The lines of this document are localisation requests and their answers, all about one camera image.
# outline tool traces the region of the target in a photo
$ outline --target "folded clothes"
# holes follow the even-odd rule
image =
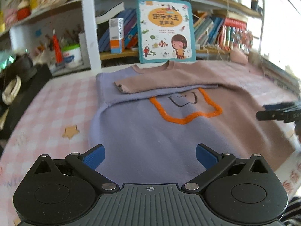
[[[97,90],[89,145],[104,145],[96,170],[119,185],[181,186],[205,171],[195,155],[199,143],[239,158],[262,153],[274,169],[293,152],[274,122],[256,121],[262,107],[252,96],[203,61],[103,73]]]
[[[188,103],[194,104],[195,113],[198,113],[194,116],[208,117],[208,121],[243,157],[247,158],[253,153],[260,153],[274,170],[277,169],[294,151],[294,148],[275,122],[256,120],[256,113],[262,110],[262,107],[248,91],[232,82],[231,77],[224,78],[218,71],[211,69],[212,65],[218,66],[221,63],[220,61],[197,61],[193,64],[169,62],[170,70],[168,71],[148,72],[129,77],[116,81],[115,85],[123,93],[137,93],[159,88],[218,84],[219,87],[215,89],[206,91],[194,89],[182,94],[185,95]],[[249,73],[245,71],[244,66],[236,66],[235,69],[237,73],[240,71],[244,71],[245,74]],[[187,122],[187,120],[171,120],[155,97],[150,100],[166,121],[179,124]]]

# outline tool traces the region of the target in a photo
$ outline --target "purple sweatshirt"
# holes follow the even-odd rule
[[[166,64],[148,72],[170,70],[170,66]],[[149,100],[156,96],[170,115],[183,118],[195,112],[195,108],[178,93],[216,85],[162,88],[134,94],[123,94],[114,85],[115,81],[137,75],[134,67],[129,67],[96,76],[99,108],[91,121],[89,146],[102,144],[106,149],[105,160],[96,169],[98,172],[120,186],[123,183],[181,186],[205,171],[195,155],[199,143],[218,153],[238,155],[206,117],[195,118],[186,125],[167,122]]]

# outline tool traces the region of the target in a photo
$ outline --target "table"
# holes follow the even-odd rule
[[[143,67],[160,64],[145,64]],[[268,79],[263,79],[262,85],[254,81],[252,75],[237,75],[235,67],[225,65],[221,64],[220,72],[247,88],[260,104],[294,98]],[[128,65],[108,67],[98,72],[110,72],[125,67]],[[47,153],[53,159],[58,159],[72,152],[84,153],[88,149],[89,124],[97,110],[95,75],[98,72],[86,71],[49,81],[22,116],[0,160],[1,226],[14,226],[17,214],[12,204],[12,196],[39,155]],[[301,149],[293,132],[294,125],[277,123],[296,147],[296,151],[276,171],[292,196],[301,184]],[[65,127],[71,125],[77,125],[80,133],[71,140],[63,138]]]

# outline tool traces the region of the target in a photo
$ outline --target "children's book cover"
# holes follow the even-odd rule
[[[192,9],[180,0],[138,0],[141,63],[195,61]]]

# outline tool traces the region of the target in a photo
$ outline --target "green lid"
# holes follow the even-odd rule
[[[64,47],[62,49],[62,51],[66,52],[66,51],[70,51],[70,50],[77,49],[77,48],[80,48],[80,45],[79,44],[74,44],[74,45],[70,45],[70,46]]]

